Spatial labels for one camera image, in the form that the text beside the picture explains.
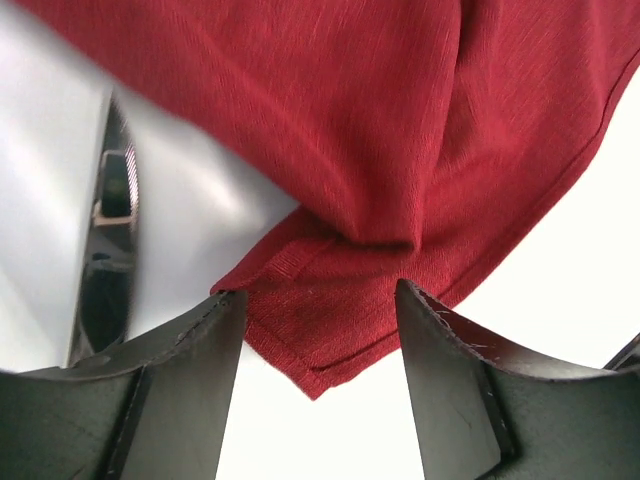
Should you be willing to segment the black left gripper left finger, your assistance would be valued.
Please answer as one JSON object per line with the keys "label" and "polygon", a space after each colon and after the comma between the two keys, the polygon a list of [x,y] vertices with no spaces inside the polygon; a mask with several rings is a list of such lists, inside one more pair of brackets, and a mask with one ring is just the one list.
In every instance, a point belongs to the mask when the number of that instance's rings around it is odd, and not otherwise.
{"label": "black left gripper left finger", "polygon": [[221,292],[70,368],[1,376],[5,479],[212,479],[246,323]]}

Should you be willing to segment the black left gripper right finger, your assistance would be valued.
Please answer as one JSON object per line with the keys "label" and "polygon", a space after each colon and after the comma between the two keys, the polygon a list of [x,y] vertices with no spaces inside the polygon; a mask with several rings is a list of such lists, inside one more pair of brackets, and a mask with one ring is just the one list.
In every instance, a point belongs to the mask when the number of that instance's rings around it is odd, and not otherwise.
{"label": "black left gripper right finger", "polygon": [[590,368],[519,345],[407,280],[395,305],[427,480],[638,477],[637,340]]}

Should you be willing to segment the red cloth napkin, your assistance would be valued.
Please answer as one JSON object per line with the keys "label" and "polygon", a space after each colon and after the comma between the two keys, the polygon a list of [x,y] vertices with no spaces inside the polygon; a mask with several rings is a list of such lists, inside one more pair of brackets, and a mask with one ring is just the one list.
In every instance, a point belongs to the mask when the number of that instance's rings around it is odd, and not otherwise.
{"label": "red cloth napkin", "polygon": [[27,1],[297,209],[217,282],[311,398],[455,306],[569,191],[639,65],[635,1]]}

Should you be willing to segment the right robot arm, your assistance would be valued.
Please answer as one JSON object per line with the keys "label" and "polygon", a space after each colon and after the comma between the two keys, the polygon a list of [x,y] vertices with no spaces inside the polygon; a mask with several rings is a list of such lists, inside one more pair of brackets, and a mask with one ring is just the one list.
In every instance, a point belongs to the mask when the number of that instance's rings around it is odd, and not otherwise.
{"label": "right robot arm", "polygon": [[138,231],[136,149],[119,99],[111,96],[67,366],[125,341],[135,289]]}

